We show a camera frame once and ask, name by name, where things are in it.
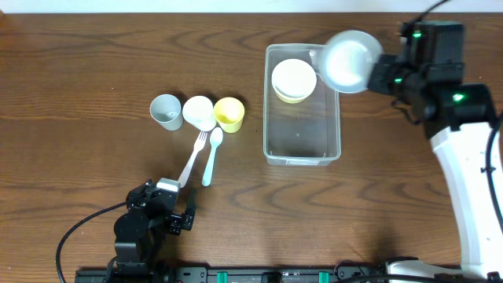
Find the grey plastic bowl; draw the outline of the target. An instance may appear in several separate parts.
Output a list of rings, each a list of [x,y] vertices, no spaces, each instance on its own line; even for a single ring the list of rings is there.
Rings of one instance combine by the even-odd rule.
[[[342,31],[333,36],[321,52],[318,66],[325,84],[345,94],[367,90],[374,64],[383,47],[363,31]]]

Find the grey plastic cup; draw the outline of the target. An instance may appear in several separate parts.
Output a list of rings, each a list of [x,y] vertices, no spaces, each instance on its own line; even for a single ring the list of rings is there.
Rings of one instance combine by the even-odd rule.
[[[161,94],[150,104],[151,117],[164,129],[175,131],[182,127],[182,104],[173,95]]]

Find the yellow plastic bowl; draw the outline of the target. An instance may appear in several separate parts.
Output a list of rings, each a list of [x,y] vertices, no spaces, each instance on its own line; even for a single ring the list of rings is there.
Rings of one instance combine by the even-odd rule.
[[[306,100],[310,96],[308,94],[308,95],[303,95],[302,97],[291,97],[291,96],[288,96],[288,95],[282,93],[281,91],[279,91],[277,89],[275,89],[274,92],[280,100],[282,100],[283,102],[289,103],[289,104],[300,103],[300,102]]]

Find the white plastic bowl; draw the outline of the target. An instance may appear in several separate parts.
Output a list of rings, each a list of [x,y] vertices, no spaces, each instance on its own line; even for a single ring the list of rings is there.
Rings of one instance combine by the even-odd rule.
[[[317,82],[318,78],[314,69],[300,59],[287,59],[280,62],[271,75],[272,87],[291,97],[311,95]]]

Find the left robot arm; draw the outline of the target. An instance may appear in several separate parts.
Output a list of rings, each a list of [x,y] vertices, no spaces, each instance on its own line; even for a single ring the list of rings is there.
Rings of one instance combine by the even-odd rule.
[[[191,230],[196,215],[196,190],[189,191],[185,211],[174,211],[180,184],[162,178],[132,189],[126,198],[127,213],[114,225],[118,274],[126,277],[162,277],[167,272],[156,265],[168,234]]]

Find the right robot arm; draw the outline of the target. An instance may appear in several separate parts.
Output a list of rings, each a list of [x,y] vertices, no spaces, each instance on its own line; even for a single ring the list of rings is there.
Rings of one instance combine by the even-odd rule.
[[[502,164],[497,137],[502,116],[489,87],[463,82],[464,25],[405,22],[399,55],[383,54],[367,87],[394,97],[392,107],[422,125],[449,189],[461,243],[459,270],[400,261],[387,266],[396,281],[502,280]]]

